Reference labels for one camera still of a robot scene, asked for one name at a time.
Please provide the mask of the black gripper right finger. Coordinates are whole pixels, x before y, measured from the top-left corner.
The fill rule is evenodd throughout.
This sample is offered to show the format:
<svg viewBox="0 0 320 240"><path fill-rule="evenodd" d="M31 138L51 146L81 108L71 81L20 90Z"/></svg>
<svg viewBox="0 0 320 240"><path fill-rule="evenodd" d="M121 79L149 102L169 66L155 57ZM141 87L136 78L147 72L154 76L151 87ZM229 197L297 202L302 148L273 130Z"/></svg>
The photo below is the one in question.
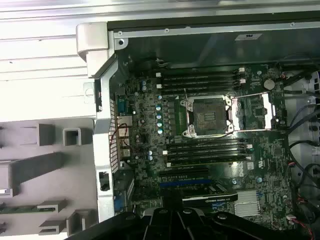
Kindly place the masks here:
<svg viewBox="0 0 320 240"><path fill-rule="evenodd" d="M205 215L184 207L181 194L173 192L174 240L286 240L288 234L272 230L229 212Z"/></svg>

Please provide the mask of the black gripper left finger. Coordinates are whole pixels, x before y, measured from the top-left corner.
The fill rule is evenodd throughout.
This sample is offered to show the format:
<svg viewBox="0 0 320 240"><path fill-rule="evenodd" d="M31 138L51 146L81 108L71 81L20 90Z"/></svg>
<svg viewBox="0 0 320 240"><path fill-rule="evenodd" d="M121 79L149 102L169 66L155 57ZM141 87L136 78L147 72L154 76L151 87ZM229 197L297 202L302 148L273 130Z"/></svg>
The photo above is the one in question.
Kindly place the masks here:
<svg viewBox="0 0 320 240"><path fill-rule="evenodd" d="M172 192L162 197L162 207L148 209L142 217L124 212L104 220L69 240L173 240L175 197Z"/></svg>

